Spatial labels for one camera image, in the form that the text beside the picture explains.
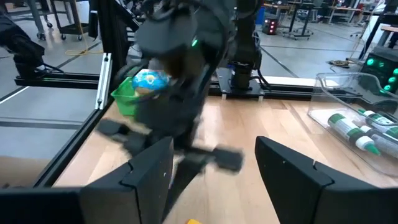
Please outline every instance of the green cap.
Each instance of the green cap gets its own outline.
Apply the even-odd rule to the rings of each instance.
[[[378,149],[375,145],[373,145],[373,144],[367,144],[367,145],[365,146],[365,149],[368,150],[369,152],[375,154],[375,155],[378,155],[378,156],[381,155],[379,149]]]

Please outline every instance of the wheel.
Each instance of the wheel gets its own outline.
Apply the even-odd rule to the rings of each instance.
[[[37,33],[36,36],[39,40],[45,40],[45,34]]]

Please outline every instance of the green basket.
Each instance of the green basket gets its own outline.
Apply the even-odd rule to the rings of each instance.
[[[118,105],[119,112],[124,116],[134,116],[136,106],[131,104],[131,101],[136,99],[136,91],[131,86],[132,77],[127,77],[122,84],[115,89],[111,96],[113,96]]]

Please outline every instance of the clear plastic bin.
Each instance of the clear plastic bin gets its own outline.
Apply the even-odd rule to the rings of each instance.
[[[398,97],[383,90],[374,75],[320,73],[308,115],[373,169],[397,177],[397,108]]]

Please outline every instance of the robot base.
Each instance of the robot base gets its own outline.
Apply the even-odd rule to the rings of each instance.
[[[226,99],[227,96],[232,97],[241,97],[241,98],[258,98],[259,102],[264,99],[264,91],[260,87],[260,84],[256,80],[250,80],[249,88],[247,90],[242,90],[238,88],[233,88],[231,86],[232,72],[227,68],[219,68],[217,69],[217,79],[218,86],[213,85],[210,87],[211,93],[215,93],[218,89],[221,94],[223,100]]]

